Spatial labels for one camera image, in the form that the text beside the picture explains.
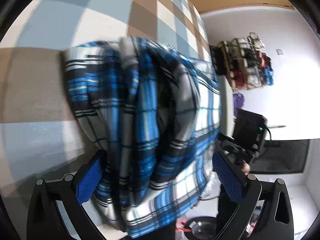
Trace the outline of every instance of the purple bag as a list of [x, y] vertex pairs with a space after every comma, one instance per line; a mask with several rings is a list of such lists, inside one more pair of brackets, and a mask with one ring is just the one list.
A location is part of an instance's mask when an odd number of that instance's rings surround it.
[[238, 108], [242, 108], [244, 106], [244, 95], [241, 93], [235, 93], [233, 94], [233, 108], [234, 108], [234, 116], [238, 116]]

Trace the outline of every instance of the metal screw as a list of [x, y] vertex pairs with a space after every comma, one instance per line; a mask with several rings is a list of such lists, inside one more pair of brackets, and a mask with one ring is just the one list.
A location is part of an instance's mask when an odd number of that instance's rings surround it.
[[283, 180], [283, 179], [277, 179], [277, 182], [278, 182], [280, 185], [283, 185], [283, 184], [284, 184], [284, 180]]
[[73, 179], [73, 175], [72, 174], [68, 174], [67, 176], [64, 177], [65, 181], [71, 181]]
[[254, 176], [253, 174], [248, 174], [248, 179], [249, 180], [255, 180], [256, 176]]
[[43, 183], [43, 179], [38, 179], [36, 182], [37, 185], [41, 185], [42, 183]]

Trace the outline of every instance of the folded blanket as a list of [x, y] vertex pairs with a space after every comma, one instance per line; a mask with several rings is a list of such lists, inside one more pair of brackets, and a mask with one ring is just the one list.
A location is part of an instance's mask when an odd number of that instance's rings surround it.
[[199, 199], [212, 173], [220, 92], [209, 62], [136, 37], [65, 51], [69, 103], [105, 150], [94, 195], [135, 238], [168, 225]]

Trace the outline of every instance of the light switch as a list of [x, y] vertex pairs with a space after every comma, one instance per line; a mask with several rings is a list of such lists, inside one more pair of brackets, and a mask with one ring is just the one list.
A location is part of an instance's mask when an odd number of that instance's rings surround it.
[[279, 56], [283, 56], [283, 55], [284, 55], [284, 54], [283, 54], [283, 51], [282, 51], [281, 49], [277, 49], [276, 51], [277, 51], [277, 53], [278, 53]]

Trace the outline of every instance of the robot vacuum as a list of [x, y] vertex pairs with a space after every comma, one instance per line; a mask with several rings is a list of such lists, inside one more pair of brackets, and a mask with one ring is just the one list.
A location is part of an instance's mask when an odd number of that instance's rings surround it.
[[215, 217], [195, 217], [186, 222], [184, 228], [190, 232], [184, 233], [184, 240], [214, 240], [216, 237]]

